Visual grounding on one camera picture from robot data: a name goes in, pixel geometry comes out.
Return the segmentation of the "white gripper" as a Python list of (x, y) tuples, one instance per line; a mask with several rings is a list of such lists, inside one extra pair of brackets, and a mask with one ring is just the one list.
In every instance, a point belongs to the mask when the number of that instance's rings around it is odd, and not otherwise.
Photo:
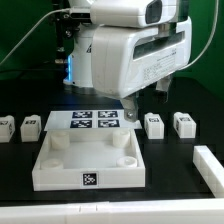
[(124, 118), (137, 120), (137, 97), (131, 94), (158, 81), (157, 97), (167, 100), (173, 79), (170, 74), (189, 62), (191, 37), (189, 19), (177, 23), (171, 34), (157, 26), (97, 28), (91, 51), (94, 89), (111, 98), (123, 98)]

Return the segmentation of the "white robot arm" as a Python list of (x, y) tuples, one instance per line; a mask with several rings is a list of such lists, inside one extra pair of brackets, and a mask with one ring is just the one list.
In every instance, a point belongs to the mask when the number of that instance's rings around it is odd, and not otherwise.
[(64, 83), (117, 99), (138, 119), (137, 93), (168, 94), (172, 74), (190, 59), (189, 0), (69, 0), (74, 50)]

